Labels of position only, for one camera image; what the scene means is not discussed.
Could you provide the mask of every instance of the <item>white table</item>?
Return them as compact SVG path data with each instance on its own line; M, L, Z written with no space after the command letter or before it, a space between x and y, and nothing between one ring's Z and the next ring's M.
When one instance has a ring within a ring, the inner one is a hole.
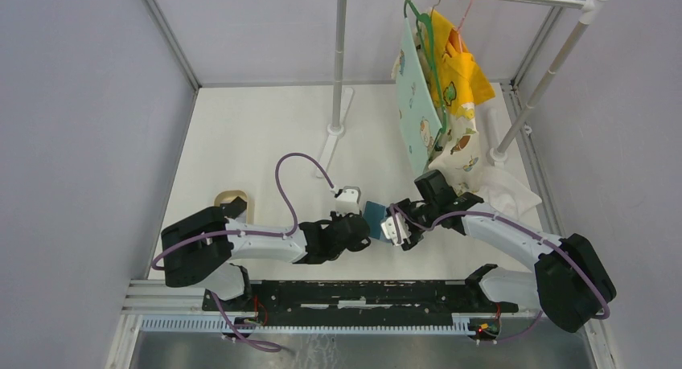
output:
M498 127L511 122L498 84L497 97L482 108L498 109ZM358 186L363 201L388 205L406 197L419 199L414 175L398 129L395 85L356 85L329 174L336 186ZM289 152L314 158L326 138L331 86L202 88L183 147L163 227L213 204L221 191L243 190L255 203L255 223L291 225L292 219L274 182L277 160ZM487 148L485 140L483 150ZM522 183L528 179L518 145L509 148L507 170ZM282 186L300 221L328 217L334 200L326 182L313 176L314 166L302 158L287 160ZM536 210L521 218L540 228ZM158 242L155 255L161 252ZM254 280L416 280L463 279L478 267L495 263L525 270L495 248L454 231L439 228L409 252L373 241L362 252L344 252L320 265L285 264L275 260L244 260ZM150 279L163 279L152 270Z

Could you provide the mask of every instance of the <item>yellow cloth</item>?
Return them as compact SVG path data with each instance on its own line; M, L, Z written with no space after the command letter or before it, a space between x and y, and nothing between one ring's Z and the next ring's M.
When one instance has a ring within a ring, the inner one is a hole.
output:
M474 56L466 48L464 41L460 50L459 34L454 29L454 25L435 10L431 23L433 24L433 53L443 101L447 110L455 115L455 118L465 117L467 120L472 120L474 109L465 104L481 104L495 97L495 91L476 63ZM431 99L438 107L440 98L436 82L433 73L429 76L431 77L429 78Z

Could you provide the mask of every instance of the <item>gray wall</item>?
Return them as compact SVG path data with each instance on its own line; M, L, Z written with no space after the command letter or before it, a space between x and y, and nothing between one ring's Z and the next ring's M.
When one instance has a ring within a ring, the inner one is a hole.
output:
M532 119L565 230L592 240L618 290L608 322L624 367L679 366L681 19L680 0L611 0Z
M140 0L0 0L0 73L0 367L102 367L191 90Z
M345 80L389 80L405 0L348 0ZM426 10L438 0L414 0ZM158 0L205 84L333 80L336 0ZM459 23L468 0L437 7ZM490 79L511 78L548 7L475 0L463 28Z

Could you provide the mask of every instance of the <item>gray floor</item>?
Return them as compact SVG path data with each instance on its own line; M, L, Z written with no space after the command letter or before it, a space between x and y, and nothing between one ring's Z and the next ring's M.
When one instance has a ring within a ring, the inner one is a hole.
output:
M526 319L505 319L503 335L522 330ZM461 336L378 336L341 334L262 334L286 347L262 353L207 333L142 332L131 368L591 368L587 337L543 320L527 336L497 346L476 347Z

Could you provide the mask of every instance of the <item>green hanger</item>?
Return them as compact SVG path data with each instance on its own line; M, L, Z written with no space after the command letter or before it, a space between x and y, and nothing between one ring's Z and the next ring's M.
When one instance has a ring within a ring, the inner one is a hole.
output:
M425 50L425 56L426 62L429 64L429 68L433 73L433 78L436 79L436 89L438 90L438 102L440 104L439 109L441 112L441 129L438 130L438 135L434 140L436 143L438 143L438 139L440 138L440 136L446 134L447 132L448 116L445 108L445 102L443 101L441 83L440 80L438 79L438 70L436 70L436 60L433 53L433 25L431 24L431 16L428 15L427 13L420 13L419 10L417 10L417 8L414 6L414 3L412 3L412 0L405 0L405 4L403 5L403 15L405 16L405 18L407 18L407 6L409 6L409 8L412 9L412 12L414 13L415 17L417 17L417 20L415 21L415 25L417 26L417 36L419 37L419 42L423 47L425 47L426 45L424 44L424 38L421 36L421 28L419 27L419 22L424 24L424 26L426 27L426 34L428 34L429 36L429 51L427 52Z

